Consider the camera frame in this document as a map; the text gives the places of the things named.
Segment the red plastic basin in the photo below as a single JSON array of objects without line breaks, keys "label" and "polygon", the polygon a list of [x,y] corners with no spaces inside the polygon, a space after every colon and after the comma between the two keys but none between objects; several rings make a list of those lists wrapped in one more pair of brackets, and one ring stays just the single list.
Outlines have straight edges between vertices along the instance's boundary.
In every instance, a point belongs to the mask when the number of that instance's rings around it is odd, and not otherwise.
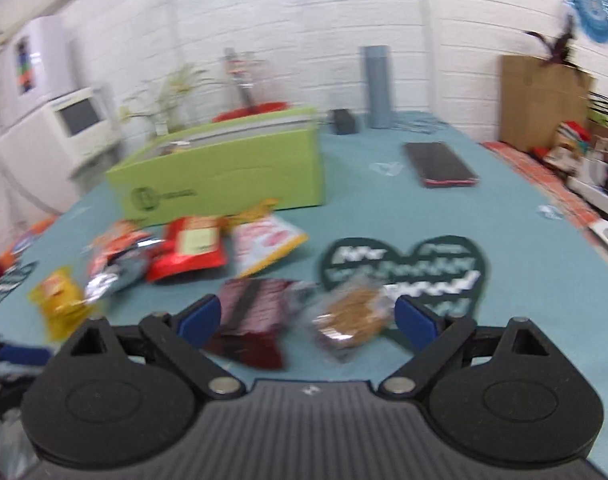
[{"label": "red plastic basin", "polygon": [[242,117],[249,117],[253,115],[261,115],[275,112],[282,112],[287,110],[290,105],[283,101],[265,102],[255,104],[252,107],[239,107],[229,112],[223,112],[218,114],[212,119],[212,122],[226,122],[227,120],[234,120]]}]

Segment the green cardboard box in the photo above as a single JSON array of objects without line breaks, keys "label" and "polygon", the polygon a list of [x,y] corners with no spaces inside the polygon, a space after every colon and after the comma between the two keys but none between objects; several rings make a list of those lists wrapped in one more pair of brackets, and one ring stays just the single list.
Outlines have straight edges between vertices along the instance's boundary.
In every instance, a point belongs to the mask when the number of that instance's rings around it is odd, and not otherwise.
[{"label": "green cardboard box", "polygon": [[313,107],[212,122],[155,140],[106,172],[122,215],[142,226],[228,216],[262,200],[325,203]]}]

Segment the white water purifier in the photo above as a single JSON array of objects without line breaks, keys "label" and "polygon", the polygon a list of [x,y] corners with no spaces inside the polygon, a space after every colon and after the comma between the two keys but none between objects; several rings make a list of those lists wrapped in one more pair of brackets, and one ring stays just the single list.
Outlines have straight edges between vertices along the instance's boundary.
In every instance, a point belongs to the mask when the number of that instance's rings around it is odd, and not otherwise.
[{"label": "white water purifier", "polygon": [[2,68],[7,126],[78,88],[71,36],[57,15],[24,25],[5,47]]}]

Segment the white red snack packet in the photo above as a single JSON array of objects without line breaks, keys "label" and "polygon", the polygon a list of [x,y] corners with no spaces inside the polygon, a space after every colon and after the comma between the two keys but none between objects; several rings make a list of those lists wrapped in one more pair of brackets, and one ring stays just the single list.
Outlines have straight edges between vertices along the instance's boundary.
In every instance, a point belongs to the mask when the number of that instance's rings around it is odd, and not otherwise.
[{"label": "white red snack packet", "polygon": [[306,240],[304,231],[274,214],[236,226],[232,230],[232,244],[238,278],[267,269]]}]

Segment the dark maroon snack packet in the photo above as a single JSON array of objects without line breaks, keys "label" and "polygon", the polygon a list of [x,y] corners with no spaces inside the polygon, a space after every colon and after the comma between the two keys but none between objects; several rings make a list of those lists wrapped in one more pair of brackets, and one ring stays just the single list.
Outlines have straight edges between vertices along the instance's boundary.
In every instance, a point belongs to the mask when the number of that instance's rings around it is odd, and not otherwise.
[{"label": "dark maroon snack packet", "polygon": [[317,285],[285,278],[232,278],[219,289],[220,326],[207,352],[260,370],[282,370],[283,333],[313,301]]}]

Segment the yellow chips packet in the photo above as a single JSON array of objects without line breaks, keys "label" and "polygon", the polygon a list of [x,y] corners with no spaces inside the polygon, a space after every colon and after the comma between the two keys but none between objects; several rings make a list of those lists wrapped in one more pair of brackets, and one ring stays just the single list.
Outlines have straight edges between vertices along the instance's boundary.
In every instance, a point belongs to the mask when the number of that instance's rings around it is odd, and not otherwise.
[{"label": "yellow chips packet", "polygon": [[39,310],[50,342],[65,341],[91,315],[100,313],[98,306],[86,301],[70,266],[52,271],[31,289],[28,299]]}]

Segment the glass pitcher with straw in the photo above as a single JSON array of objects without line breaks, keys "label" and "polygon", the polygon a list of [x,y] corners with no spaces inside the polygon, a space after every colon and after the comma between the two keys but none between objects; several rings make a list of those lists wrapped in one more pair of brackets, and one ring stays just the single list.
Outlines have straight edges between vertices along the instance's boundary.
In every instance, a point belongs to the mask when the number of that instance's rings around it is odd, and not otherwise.
[{"label": "glass pitcher with straw", "polygon": [[242,107],[264,103],[267,96],[267,61],[254,52],[224,49],[224,67],[228,81],[237,91]]}]

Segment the grey cylindrical bottle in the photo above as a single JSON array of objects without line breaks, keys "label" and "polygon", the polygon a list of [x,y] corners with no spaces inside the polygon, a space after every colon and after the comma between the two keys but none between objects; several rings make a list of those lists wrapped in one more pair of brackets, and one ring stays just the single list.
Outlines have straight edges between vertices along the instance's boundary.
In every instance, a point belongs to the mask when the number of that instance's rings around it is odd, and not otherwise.
[{"label": "grey cylindrical bottle", "polygon": [[366,110],[370,128],[389,129],[394,122],[389,47],[365,46],[362,55],[362,72],[366,84]]}]

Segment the white power strip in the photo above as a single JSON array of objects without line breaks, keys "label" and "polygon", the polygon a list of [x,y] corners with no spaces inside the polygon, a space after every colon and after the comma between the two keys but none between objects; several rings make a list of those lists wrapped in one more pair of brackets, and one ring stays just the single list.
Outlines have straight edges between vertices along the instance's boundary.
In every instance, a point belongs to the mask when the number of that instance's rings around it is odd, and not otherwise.
[{"label": "white power strip", "polygon": [[608,216],[608,194],[601,191],[600,188],[595,188],[576,177],[568,177],[566,179],[566,185],[575,194],[581,196],[581,198],[599,209]]}]

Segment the cracker snack packet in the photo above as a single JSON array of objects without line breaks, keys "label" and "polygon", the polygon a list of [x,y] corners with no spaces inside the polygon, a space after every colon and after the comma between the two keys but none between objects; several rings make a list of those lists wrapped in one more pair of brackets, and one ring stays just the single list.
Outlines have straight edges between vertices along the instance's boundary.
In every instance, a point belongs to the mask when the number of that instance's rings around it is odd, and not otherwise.
[{"label": "cracker snack packet", "polygon": [[355,275],[321,299],[313,318],[315,340],[330,356],[345,362],[392,323],[394,302],[383,285]]}]

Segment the small black box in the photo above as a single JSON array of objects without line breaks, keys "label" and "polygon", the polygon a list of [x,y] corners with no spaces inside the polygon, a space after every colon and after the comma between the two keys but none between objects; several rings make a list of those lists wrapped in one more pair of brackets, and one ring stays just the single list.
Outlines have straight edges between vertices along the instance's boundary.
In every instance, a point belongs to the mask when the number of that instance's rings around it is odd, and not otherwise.
[{"label": "small black box", "polygon": [[338,136],[354,134],[358,131],[354,115],[346,108],[337,108],[331,112],[333,131]]}]

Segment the white machine with screen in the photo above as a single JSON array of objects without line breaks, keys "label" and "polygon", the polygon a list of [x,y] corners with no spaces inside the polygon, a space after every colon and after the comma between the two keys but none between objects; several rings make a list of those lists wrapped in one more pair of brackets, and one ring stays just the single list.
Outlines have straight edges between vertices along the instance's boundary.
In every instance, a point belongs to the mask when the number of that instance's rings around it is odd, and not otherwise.
[{"label": "white machine with screen", "polygon": [[9,127],[0,163],[20,219],[34,224],[67,212],[116,164],[121,143],[94,88],[49,101]]}]

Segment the red-cased smartphone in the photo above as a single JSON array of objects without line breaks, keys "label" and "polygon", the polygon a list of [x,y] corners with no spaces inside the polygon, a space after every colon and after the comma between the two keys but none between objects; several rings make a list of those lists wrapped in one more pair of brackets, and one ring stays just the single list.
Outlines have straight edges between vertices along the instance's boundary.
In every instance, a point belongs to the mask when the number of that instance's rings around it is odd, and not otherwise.
[{"label": "red-cased smartphone", "polygon": [[444,142],[406,143],[404,154],[426,188],[466,188],[478,175]]}]

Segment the dark dried plant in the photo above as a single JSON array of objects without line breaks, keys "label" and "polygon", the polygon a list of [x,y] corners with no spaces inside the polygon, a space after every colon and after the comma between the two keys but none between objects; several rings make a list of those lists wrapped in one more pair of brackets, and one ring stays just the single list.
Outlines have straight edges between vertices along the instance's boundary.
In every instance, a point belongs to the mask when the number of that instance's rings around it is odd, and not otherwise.
[{"label": "dark dried plant", "polygon": [[574,70],[580,69],[571,60],[572,41],[575,39],[574,17],[571,14],[566,17],[562,34],[552,41],[547,40],[542,34],[534,32],[534,30],[525,30],[524,33],[536,38],[548,52],[548,56],[540,61],[540,66],[562,65],[571,67]]}]

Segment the flower vase with plant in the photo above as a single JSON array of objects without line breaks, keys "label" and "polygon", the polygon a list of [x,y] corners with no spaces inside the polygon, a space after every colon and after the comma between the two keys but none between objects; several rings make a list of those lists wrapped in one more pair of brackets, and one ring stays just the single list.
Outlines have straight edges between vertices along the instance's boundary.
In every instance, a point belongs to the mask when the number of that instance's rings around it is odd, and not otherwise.
[{"label": "flower vase with plant", "polygon": [[118,108],[118,120],[126,125],[142,119],[154,136],[167,136],[185,129],[180,109],[194,92],[216,84],[194,63],[185,63],[163,78],[146,80],[142,87],[128,96]]}]

